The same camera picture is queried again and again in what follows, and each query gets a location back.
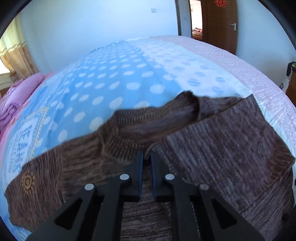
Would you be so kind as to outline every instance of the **brown knit sweater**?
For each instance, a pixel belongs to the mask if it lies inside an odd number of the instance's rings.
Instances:
[[[254,97],[183,92],[160,108],[118,110],[98,131],[25,164],[5,192],[11,222],[34,231],[86,183],[122,173],[139,150],[157,152],[189,183],[210,184],[266,240],[292,211],[294,158]],[[124,204],[121,240],[172,240],[170,208],[154,202],[149,167],[141,201]]]

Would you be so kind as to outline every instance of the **doorway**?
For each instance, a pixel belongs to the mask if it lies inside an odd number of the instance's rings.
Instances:
[[[192,38],[202,41],[202,6],[200,0],[189,0]]]

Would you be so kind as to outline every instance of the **silver door handle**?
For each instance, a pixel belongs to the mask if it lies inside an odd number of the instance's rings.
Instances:
[[[234,31],[237,30],[237,24],[236,24],[236,23],[234,23],[234,24],[229,24],[229,25],[233,26],[233,30],[234,30]]]

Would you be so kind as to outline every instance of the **floral curtain pattern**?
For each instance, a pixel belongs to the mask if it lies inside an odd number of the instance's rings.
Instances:
[[[14,83],[39,72],[23,37],[19,15],[10,23],[0,39],[0,59],[9,69],[10,78]]]

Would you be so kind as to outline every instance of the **curtain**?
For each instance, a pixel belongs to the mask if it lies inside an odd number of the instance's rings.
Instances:
[[[20,15],[15,17],[0,39],[0,59],[9,69],[14,83],[39,72],[22,34]]]

